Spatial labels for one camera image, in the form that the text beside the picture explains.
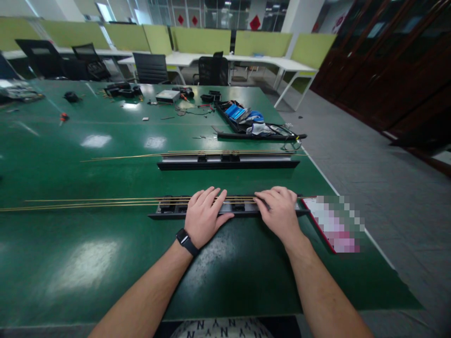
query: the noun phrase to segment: chair backrest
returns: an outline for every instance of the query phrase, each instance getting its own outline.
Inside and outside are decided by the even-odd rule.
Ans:
[[[0,53],[0,79],[20,79],[14,68],[9,64],[2,53]]]
[[[199,85],[228,85],[228,61],[224,57],[202,56],[199,59]]]
[[[86,62],[101,62],[100,57],[97,55],[94,49],[94,44],[90,43],[81,46],[72,46],[72,50],[77,59]]]
[[[35,66],[42,76],[64,76],[62,57],[50,41],[17,39],[16,43],[28,57],[31,66]]]
[[[91,76],[88,73],[88,67],[82,60],[63,60],[62,67],[64,73],[69,80],[73,81],[89,81]]]
[[[133,53],[140,83],[155,85],[168,81],[166,56],[159,54]]]

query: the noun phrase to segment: black mesh chair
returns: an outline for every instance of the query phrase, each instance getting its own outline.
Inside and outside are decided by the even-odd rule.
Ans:
[[[63,60],[62,68],[69,80],[73,81],[90,81],[91,75],[88,72],[86,62],[81,60]]]
[[[171,83],[166,68],[166,56],[133,53],[133,57],[140,83],[150,85]]]
[[[65,78],[62,57],[50,41],[17,39],[16,43],[28,57],[31,68],[44,78]]]
[[[203,56],[199,59],[199,80],[193,76],[195,85],[219,85],[227,86],[229,63],[224,57]]]
[[[5,59],[2,53],[0,53],[0,79],[3,80],[20,80],[20,76],[16,73],[14,68]]]
[[[91,80],[101,81],[110,79],[111,74],[102,62],[102,59],[95,52],[94,44],[72,46],[72,50],[77,59],[86,63]]]

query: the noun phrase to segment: green table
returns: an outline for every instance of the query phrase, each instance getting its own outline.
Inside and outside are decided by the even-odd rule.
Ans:
[[[143,85],[144,102],[114,102],[96,94],[105,84],[34,82],[47,97],[0,110],[0,207],[27,199],[85,199],[191,195],[211,185],[252,194],[274,185],[304,195],[334,195],[309,157],[296,169],[160,171],[160,158],[80,163],[103,156],[168,150],[280,149],[280,143],[217,141],[211,125],[231,132],[218,113],[177,116],[173,107],[146,104],[168,86]],[[209,89],[283,123],[259,88]],[[84,94],[68,103],[66,91]],[[70,120],[59,126],[62,112]],[[162,117],[174,119],[161,120]],[[196,139],[199,135],[206,138]],[[106,207],[0,213],[0,326],[91,323],[173,242],[182,220],[154,221],[155,207]],[[311,220],[303,232],[359,310],[419,308],[419,302],[365,236],[363,253],[333,255]],[[177,288],[165,320],[301,312],[283,246],[260,219],[234,219],[203,249]]]

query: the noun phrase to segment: white desk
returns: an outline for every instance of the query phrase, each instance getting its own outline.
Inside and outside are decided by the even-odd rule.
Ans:
[[[72,48],[56,48],[61,54],[74,54]],[[101,56],[132,56],[133,52],[119,51],[112,49],[96,49],[95,52]],[[8,60],[21,59],[27,57],[22,50],[3,52],[3,56]]]
[[[183,79],[183,76],[180,72],[180,67],[189,67],[194,61],[198,60],[202,56],[212,56],[210,54],[191,54],[191,53],[177,53],[174,52],[171,55],[166,56],[166,65],[167,66],[174,66],[177,67],[177,72],[180,74],[180,77],[182,79],[183,84],[185,85],[185,80]],[[224,57],[230,61],[240,61],[240,62],[249,62],[252,64],[256,63],[264,63],[264,64],[270,64],[276,67],[279,67],[282,69],[283,73],[285,72],[295,72],[295,75],[285,88],[285,90],[280,95],[279,99],[277,100],[276,104],[274,105],[274,108],[277,107],[277,105],[280,103],[282,98],[287,93],[288,89],[293,84],[294,80],[297,77],[307,77],[310,79],[309,84],[307,85],[304,94],[302,94],[301,99],[299,100],[296,108],[293,108],[294,110],[297,110],[299,108],[299,105],[301,104],[301,101],[303,100],[305,94],[307,93],[311,83],[313,82],[316,74],[318,73],[318,69],[310,68],[308,66],[305,66],[301,63],[298,63],[296,61],[290,60],[290,59],[284,59],[280,57],[270,57],[270,56],[263,56],[263,57],[255,57],[255,56],[243,56],[243,55],[224,55]],[[134,67],[135,65],[135,59],[133,56],[128,57],[126,59],[122,59],[118,61],[119,64],[126,64],[131,67]]]

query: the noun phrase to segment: brass rod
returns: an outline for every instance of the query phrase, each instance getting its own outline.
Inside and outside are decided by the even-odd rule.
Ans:
[[[203,153],[201,155],[222,155],[222,154],[228,154],[228,153]],[[136,157],[154,157],[154,156],[161,156],[161,157],[167,157],[167,156],[189,156],[194,154],[178,154],[178,153],[170,153],[170,154],[150,154],[150,155],[137,155],[137,156],[122,156],[122,157],[99,157],[94,158],[91,160],[85,160],[80,162],[96,162],[96,161],[107,161],[107,160],[117,160],[117,159],[124,159],[124,158],[136,158]],[[290,155],[290,156],[308,156],[307,154],[291,154],[291,153],[244,153],[242,155]]]
[[[224,204],[255,204],[255,202],[230,202]],[[187,205],[182,203],[156,203],[156,204],[105,204],[105,203],[81,203],[81,204],[62,204],[56,206],[41,206],[41,207],[13,207],[2,208],[0,212],[7,211],[33,211],[33,210],[53,210],[53,209],[70,209],[80,207],[130,207],[130,206],[161,206],[161,205]]]
[[[180,199],[183,197],[142,197],[142,198],[123,198],[123,199],[86,199],[86,200],[25,200],[24,202],[79,202],[79,201],[92,201],[92,200],[173,200]],[[234,199],[252,199],[255,196],[230,196],[226,197],[225,200],[229,200],[231,198]]]
[[[239,152],[239,153],[243,153],[243,152],[275,152],[275,151],[280,151],[283,153],[291,153],[291,152],[296,152],[296,151],[305,151],[303,149],[297,149],[297,150],[280,150],[280,149],[267,149],[267,150],[261,150],[261,149],[257,149],[257,150],[237,150],[237,149],[233,149],[233,150],[168,150],[168,153],[201,153],[201,152]]]

